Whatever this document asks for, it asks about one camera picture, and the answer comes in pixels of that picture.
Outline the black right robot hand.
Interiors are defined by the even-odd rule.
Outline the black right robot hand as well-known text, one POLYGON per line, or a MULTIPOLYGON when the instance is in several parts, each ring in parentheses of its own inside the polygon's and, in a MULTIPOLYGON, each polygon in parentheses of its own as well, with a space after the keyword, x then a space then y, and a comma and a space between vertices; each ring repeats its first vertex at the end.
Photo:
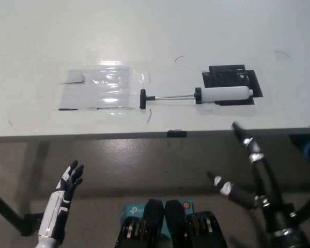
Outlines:
POLYGON ((207 175, 220 194, 247 210, 260 207, 269 233, 285 232, 294 222, 283 202, 278 182, 257 141, 237 122, 232 124, 237 140, 244 147, 252 166, 256 193, 250 194, 222 176, 208 171, 207 175))

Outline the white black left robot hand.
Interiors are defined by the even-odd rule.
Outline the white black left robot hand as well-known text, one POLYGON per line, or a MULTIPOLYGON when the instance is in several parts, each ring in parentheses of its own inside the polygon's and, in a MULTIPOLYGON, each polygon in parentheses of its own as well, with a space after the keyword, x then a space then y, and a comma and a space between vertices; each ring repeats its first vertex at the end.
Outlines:
POLYGON ((83 165, 75 160, 61 176, 47 203, 38 231, 39 247, 60 247, 65 238, 65 227, 74 191, 82 183, 83 165))

